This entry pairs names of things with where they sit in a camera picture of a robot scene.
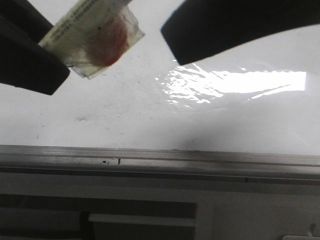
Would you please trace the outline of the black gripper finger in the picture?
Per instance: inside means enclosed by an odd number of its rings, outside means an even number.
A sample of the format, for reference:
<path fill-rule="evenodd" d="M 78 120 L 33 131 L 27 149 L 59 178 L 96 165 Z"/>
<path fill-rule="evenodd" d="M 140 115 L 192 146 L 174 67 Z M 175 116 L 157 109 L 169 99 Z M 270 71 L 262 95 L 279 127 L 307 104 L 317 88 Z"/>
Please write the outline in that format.
<path fill-rule="evenodd" d="M 247 42 L 320 23 L 318 0 L 186 0 L 161 34 L 180 65 Z"/>
<path fill-rule="evenodd" d="M 70 70 L 39 46 L 53 25 L 27 0 L 0 2 L 0 82 L 46 95 Z"/>

